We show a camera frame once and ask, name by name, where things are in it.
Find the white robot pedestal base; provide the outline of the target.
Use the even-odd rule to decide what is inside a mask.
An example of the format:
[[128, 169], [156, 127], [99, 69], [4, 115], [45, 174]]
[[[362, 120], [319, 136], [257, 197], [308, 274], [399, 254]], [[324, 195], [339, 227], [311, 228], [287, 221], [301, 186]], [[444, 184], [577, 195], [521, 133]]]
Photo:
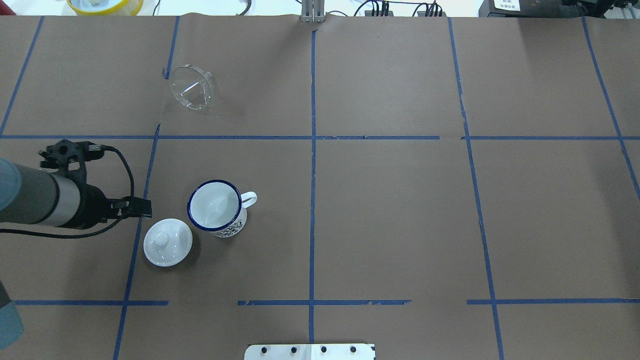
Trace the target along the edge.
[[300, 343], [252, 344], [243, 355], [245, 360], [375, 360], [374, 344]]

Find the black box device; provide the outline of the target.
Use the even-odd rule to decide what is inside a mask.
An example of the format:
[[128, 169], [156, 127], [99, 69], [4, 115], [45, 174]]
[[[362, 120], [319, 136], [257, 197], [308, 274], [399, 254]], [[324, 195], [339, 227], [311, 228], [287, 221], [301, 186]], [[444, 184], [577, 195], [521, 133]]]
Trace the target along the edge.
[[479, 18], [562, 18], [561, 0], [483, 0]]

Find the white mug lid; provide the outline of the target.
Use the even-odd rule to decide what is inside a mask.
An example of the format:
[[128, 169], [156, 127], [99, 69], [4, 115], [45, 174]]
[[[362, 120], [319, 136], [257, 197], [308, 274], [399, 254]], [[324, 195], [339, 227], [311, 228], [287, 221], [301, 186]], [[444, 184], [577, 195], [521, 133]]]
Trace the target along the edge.
[[187, 258], [193, 241], [192, 231], [185, 222], [166, 218], [149, 228], [142, 242], [142, 250], [151, 264], [168, 268]]

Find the yellow tape roll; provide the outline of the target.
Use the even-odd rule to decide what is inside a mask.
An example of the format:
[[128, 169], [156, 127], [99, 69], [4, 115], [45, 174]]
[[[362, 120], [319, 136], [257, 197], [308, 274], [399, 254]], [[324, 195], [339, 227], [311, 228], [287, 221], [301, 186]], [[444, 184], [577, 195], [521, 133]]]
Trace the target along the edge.
[[137, 16], [144, 0], [67, 0], [78, 16]]

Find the white enamel mug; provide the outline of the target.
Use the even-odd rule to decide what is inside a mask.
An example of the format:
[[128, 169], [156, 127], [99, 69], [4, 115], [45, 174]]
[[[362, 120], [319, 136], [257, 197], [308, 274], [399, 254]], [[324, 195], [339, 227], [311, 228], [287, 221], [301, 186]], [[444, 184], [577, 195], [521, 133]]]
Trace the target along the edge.
[[257, 201], [255, 192], [240, 193], [233, 183], [216, 178], [201, 183], [190, 194], [187, 216], [200, 230], [228, 239], [246, 226], [248, 208]]

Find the clear plastic funnel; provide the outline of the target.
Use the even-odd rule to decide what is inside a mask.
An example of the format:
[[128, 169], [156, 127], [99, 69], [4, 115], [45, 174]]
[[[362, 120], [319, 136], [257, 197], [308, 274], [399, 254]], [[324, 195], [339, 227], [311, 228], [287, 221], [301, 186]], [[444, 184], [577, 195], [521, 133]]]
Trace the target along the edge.
[[205, 110], [214, 94], [213, 75], [192, 64], [184, 64], [171, 71], [169, 90], [183, 107], [194, 111]]

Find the aluminium frame post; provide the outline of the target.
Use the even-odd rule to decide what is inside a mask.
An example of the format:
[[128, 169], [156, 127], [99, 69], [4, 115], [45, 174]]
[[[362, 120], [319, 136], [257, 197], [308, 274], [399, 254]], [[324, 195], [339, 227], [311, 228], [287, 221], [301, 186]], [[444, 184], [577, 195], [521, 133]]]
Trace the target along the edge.
[[302, 23], [324, 23], [326, 19], [325, 0], [299, 0]]

